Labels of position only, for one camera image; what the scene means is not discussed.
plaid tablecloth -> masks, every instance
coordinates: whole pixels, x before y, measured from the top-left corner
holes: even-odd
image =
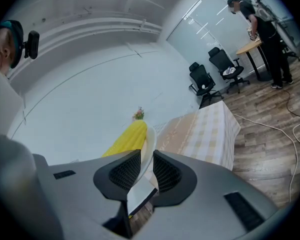
[[[154,126],[156,149],[233,168],[240,125],[223,101]],[[153,159],[144,176],[158,189]]]

black sneaker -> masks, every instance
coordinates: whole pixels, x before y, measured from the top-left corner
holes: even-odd
[[[271,88],[273,88],[273,89],[282,89],[282,86],[279,86],[279,85],[277,85],[275,83],[272,83],[271,84]]]
[[[292,78],[290,78],[290,79],[282,78],[282,82],[283,82],[283,83],[288,83],[289,85],[291,85],[291,84],[294,83],[294,81],[292,80]]]

yellow corn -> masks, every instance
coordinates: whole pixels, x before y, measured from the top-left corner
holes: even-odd
[[[114,144],[102,155],[107,157],[128,150],[141,150],[147,134],[147,124],[136,120],[116,139]]]

table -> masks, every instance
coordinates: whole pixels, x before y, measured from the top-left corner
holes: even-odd
[[[232,171],[240,125],[223,101],[155,125],[156,149],[223,166]],[[153,160],[144,174],[158,188]]]
[[[244,45],[243,47],[241,47],[239,50],[236,51],[236,54],[237,55],[240,55],[240,54],[243,54],[243,53],[246,53],[246,55],[248,56],[251,64],[252,64],[252,67],[255,71],[255,74],[256,74],[256,78],[261,81],[261,82],[267,82],[267,81],[270,81],[272,79],[271,75],[270,75],[270,70],[269,70],[269,66],[268,66],[268,63],[267,63],[267,60],[266,60],[266,57],[261,49],[261,46],[262,45],[262,41],[259,40],[259,41],[250,41],[248,42],[246,45]],[[263,61],[264,61],[264,64],[265,64],[265,68],[266,68],[266,71],[264,72],[258,72],[257,70],[257,67],[256,67],[256,64],[254,62],[254,60],[252,59],[249,51],[251,51],[252,49],[254,48],[257,48]]]

wooden desk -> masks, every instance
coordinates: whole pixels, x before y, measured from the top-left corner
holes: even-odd
[[[252,67],[254,69],[254,72],[256,74],[256,78],[261,81],[261,82],[267,82],[267,81],[270,81],[272,79],[271,75],[270,75],[270,71],[269,71],[269,66],[268,66],[268,63],[267,63],[267,60],[266,60],[266,57],[261,49],[261,46],[262,45],[262,42],[261,40],[259,41],[250,41],[248,42],[246,45],[244,45],[243,47],[241,47],[239,50],[237,50],[236,54],[237,55],[240,55],[240,54],[244,54],[246,53],[246,55],[248,56],[251,64],[252,64]],[[250,52],[252,49],[254,48],[257,48],[263,61],[264,61],[264,64],[265,64],[265,68],[266,68],[266,71],[264,72],[259,72],[257,70],[257,67],[256,67],[256,64],[254,62],[254,60],[252,59],[251,55],[250,55]]]

